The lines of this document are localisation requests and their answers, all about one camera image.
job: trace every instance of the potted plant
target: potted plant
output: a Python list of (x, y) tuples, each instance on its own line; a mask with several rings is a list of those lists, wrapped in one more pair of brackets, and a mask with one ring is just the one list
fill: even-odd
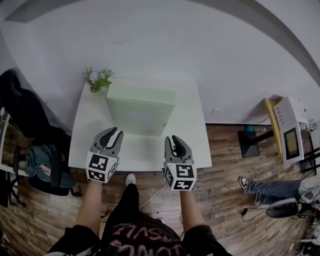
[(114, 74), (110, 69), (109, 70), (102, 70), (100, 72), (93, 71), (92, 67), (85, 68), (83, 72), (83, 77), (86, 82), (88, 82), (90, 86), (90, 91), (95, 93), (100, 91), (102, 87), (109, 87), (111, 85), (111, 81), (109, 80), (111, 75)]

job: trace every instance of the power adapter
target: power adapter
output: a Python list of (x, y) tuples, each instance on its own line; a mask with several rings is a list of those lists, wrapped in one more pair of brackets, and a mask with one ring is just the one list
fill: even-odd
[(241, 212), (241, 216), (246, 215), (247, 211), (248, 211), (248, 208), (244, 208), (243, 211)]

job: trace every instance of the office chair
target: office chair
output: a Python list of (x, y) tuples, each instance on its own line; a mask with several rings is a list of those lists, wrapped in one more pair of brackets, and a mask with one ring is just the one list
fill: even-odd
[(311, 203), (302, 203), (301, 208), (295, 198), (280, 200), (271, 204), (265, 214), (270, 218), (286, 218), (296, 216), (297, 218), (312, 218), (314, 217), (314, 209)]
[[(52, 155), (51, 182), (45, 182), (35, 175), (28, 177), (29, 184), (35, 189), (49, 194), (68, 195), (69, 189), (59, 186), (61, 173), (70, 173), (68, 159), (71, 137), (61, 128), (50, 125), (41, 102), (32, 91), (21, 88), (13, 69), (7, 70), (0, 76), (0, 102), (22, 134), (27, 138), (35, 138), (32, 141), (33, 146), (55, 145), (57, 151), (66, 158), (66, 161), (62, 162), (61, 154)], [(21, 154), (21, 147), (17, 146), (13, 156), (13, 171), (15, 174), (18, 174), (19, 162), (25, 160), (26, 156)], [(79, 196), (79, 193), (74, 193), (73, 189), (70, 192), (74, 196)]]
[[(38, 140), (34, 140), (32, 142), (33, 146), (43, 145), (44, 143), (39, 142)], [(19, 170), (19, 162), (26, 161), (26, 155), (21, 154), (21, 147), (16, 146), (13, 155), (13, 171), (15, 174), (18, 174)], [(49, 193), (56, 196), (67, 196), (69, 191), (71, 195), (74, 197), (79, 197), (79, 192), (74, 192), (73, 188), (63, 188), (60, 187), (62, 172), (70, 174), (70, 168), (68, 167), (68, 161), (62, 161), (61, 154), (57, 151), (52, 153), (51, 159), (51, 174), (50, 174), (50, 182), (43, 181), (39, 179), (37, 175), (28, 177), (28, 181), (30, 186), (36, 188), (45, 193)]]
[(11, 195), (14, 196), (17, 203), (26, 207), (26, 204), (22, 202), (16, 192), (14, 191), (14, 185), (17, 182), (17, 177), (14, 180), (10, 180), (10, 172), (6, 172), (4, 170), (0, 170), (0, 205), (7, 208), (8, 200), (11, 206), (14, 206), (15, 203), (12, 202)]

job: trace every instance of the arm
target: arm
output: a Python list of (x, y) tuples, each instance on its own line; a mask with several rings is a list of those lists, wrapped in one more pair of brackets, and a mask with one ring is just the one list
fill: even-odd
[(86, 189), (76, 225), (91, 229), (97, 236), (100, 232), (102, 183), (91, 180)]
[(183, 231), (186, 233), (193, 227), (205, 225), (197, 201), (192, 191), (180, 191)]

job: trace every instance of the white flower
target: white flower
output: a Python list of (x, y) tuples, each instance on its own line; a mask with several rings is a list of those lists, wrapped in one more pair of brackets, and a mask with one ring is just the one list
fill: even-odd
[(100, 77), (101, 77), (102, 79), (105, 79), (105, 78), (107, 77), (107, 75), (106, 75), (106, 73), (101, 72), (101, 73), (100, 73)]
[(94, 83), (95, 81), (97, 81), (99, 79), (99, 73), (98, 72), (91, 72), (89, 75), (89, 79), (92, 83)]

